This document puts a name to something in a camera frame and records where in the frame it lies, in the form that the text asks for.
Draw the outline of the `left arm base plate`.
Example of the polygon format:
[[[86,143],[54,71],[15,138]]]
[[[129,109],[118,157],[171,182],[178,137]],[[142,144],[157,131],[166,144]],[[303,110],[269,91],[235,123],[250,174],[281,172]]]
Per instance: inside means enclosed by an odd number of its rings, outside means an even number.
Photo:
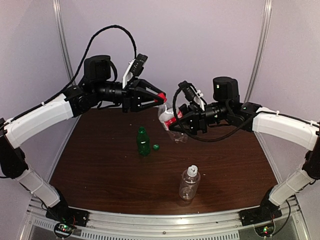
[[[76,209],[68,206],[49,207],[45,216],[70,226],[86,227],[89,217],[87,210]]]

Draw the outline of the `green bottle cap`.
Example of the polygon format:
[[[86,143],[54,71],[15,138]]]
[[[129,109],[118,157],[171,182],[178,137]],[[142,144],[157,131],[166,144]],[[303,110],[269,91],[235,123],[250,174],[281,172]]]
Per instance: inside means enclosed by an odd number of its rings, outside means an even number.
[[[154,144],[154,145],[153,145],[153,149],[154,149],[155,151],[158,151],[158,150],[160,149],[160,146],[159,146],[158,144]]]

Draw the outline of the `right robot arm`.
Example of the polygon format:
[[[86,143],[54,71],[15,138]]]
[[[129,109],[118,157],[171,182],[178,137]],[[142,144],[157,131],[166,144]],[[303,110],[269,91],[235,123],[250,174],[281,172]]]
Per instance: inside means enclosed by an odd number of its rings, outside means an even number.
[[[285,180],[272,187],[256,210],[259,220],[268,220],[286,200],[320,179],[320,124],[287,115],[253,102],[240,101],[238,81],[227,76],[212,80],[213,102],[204,101],[202,92],[187,81],[180,82],[173,105],[183,93],[188,105],[181,107],[182,117],[169,128],[203,143],[223,141],[243,130],[268,136],[304,148],[305,162]]]

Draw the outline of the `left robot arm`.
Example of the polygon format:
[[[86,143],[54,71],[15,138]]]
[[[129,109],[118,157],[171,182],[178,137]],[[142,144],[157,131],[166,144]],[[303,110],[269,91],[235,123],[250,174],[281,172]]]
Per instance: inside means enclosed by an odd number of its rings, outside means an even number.
[[[138,54],[128,65],[122,81],[110,80],[118,72],[109,55],[84,60],[84,75],[79,84],[67,87],[52,100],[23,116],[0,120],[0,169],[6,178],[14,179],[31,194],[52,208],[61,222],[72,218],[72,211],[58,191],[48,184],[25,161],[21,145],[38,133],[71,118],[79,117],[103,102],[122,107],[124,113],[140,112],[164,103],[166,94],[139,76],[148,57]]]

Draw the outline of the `clear bottle red label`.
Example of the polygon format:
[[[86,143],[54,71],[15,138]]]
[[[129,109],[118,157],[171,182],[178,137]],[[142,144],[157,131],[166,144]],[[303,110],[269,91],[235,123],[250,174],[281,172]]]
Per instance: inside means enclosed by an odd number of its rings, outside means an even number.
[[[163,103],[158,107],[157,115],[159,122],[173,142],[175,142],[176,144],[187,142],[188,136],[186,134],[169,130],[170,125],[174,124],[177,121],[174,116],[172,105],[170,105],[168,102]]]

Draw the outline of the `green plastic bottle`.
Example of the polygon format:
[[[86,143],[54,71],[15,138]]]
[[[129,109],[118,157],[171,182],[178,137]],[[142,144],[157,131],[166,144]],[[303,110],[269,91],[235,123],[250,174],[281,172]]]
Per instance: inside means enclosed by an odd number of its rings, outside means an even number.
[[[147,156],[151,152],[150,138],[147,134],[146,129],[141,126],[138,129],[136,136],[137,149],[140,155]]]

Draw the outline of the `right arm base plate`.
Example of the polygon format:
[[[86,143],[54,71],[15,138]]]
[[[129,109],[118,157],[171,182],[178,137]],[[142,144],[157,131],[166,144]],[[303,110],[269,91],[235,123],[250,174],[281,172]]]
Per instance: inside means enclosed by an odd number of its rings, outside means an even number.
[[[258,206],[239,212],[242,226],[256,225],[282,216],[282,211],[276,207]]]

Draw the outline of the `red bottle cap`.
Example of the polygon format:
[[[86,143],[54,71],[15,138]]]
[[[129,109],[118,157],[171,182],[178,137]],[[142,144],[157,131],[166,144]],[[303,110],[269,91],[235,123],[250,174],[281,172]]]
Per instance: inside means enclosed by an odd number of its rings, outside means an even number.
[[[167,102],[166,95],[163,92],[158,93],[157,96],[160,97],[164,103]]]

